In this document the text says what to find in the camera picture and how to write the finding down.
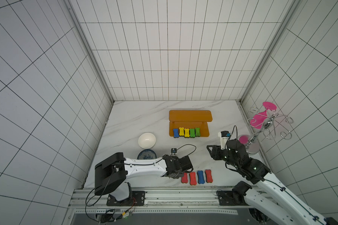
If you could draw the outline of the red top eraser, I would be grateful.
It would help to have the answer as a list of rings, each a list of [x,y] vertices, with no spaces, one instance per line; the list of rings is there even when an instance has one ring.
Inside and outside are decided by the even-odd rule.
[[[184,173],[181,178],[181,183],[187,184],[188,183],[188,173]]]
[[[212,171],[211,170],[205,170],[205,176],[206,176],[206,183],[212,183]]]
[[[190,172],[189,173],[189,178],[190,178],[190,185],[191,186],[196,186],[197,185],[196,173],[195,172]]]

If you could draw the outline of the blue eraser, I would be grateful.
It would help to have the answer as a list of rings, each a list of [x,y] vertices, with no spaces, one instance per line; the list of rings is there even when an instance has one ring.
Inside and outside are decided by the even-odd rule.
[[[197,177],[198,177],[198,184],[204,184],[204,172],[203,171],[197,171]]]
[[[174,128],[173,129],[173,137],[174,138],[179,138],[180,135],[179,135],[179,129],[178,128]]]

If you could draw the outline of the green bottom eraser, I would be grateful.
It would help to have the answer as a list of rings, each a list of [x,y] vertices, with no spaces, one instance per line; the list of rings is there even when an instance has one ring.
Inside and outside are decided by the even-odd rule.
[[[201,130],[200,128],[195,128],[195,136],[200,137],[201,136]]]
[[[196,133],[195,133],[195,129],[194,128],[190,128],[189,129],[189,133],[190,133],[190,137],[191,138],[195,138],[196,137]]]

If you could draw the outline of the blue bottom eraser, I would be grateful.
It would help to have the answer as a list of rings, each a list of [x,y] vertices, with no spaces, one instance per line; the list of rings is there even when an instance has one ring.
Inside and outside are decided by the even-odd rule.
[[[174,128],[173,129],[173,137],[174,138],[179,138],[180,135],[179,135],[179,129],[178,128]]]

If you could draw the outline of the yellow bottom eraser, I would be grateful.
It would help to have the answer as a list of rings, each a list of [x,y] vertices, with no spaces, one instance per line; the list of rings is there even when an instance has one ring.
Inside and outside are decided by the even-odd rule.
[[[185,138],[189,138],[190,137],[190,129],[189,128],[185,128],[184,129],[184,137]]]
[[[178,130],[179,130],[179,136],[185,135],[185,129],[183,127],[178,128]]]

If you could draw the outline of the orange two-tier shelf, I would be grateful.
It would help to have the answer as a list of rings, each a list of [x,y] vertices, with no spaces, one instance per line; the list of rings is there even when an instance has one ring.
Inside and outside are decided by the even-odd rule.
[[[175,137],[174,129],[178,129],[180,137],[180,127],[187,129],[200,130],[200,137],[209,137],[210,132],[208,123],[213,121],[210,110],[170,110],[169,111],[169,136]]]

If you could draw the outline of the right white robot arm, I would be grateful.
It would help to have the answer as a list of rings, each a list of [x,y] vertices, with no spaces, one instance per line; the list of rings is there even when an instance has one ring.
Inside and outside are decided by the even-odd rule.
[[[224,161],[246,179],[232,189],[235,203],[246,203],[279,225],[338,224],[299,199],[263,162],[251,158],[237,139],[227,139],[222,146],[208,145],[207,150],[212,159]]]

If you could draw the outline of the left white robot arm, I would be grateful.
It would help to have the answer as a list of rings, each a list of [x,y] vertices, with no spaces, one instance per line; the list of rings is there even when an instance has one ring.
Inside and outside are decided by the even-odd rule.
[[[122,152],[106,158],[94,168],[96,196],[109,195],[121,202],[132,198],[128,179],[153,175],[179,179],[190,173],[193,165],[189,156],[164,155],[156,159],[125,158]]]

